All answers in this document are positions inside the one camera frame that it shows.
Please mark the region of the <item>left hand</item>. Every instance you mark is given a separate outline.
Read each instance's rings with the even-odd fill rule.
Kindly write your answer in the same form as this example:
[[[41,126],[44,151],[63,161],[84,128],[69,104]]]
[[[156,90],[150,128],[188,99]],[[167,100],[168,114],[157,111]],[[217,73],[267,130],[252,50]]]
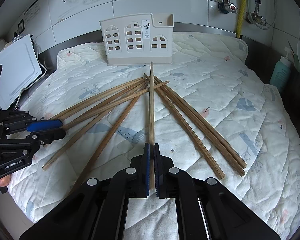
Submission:
[[[11,175],[7,175],[0,179],[0,187],[7,187],[11,181]]]

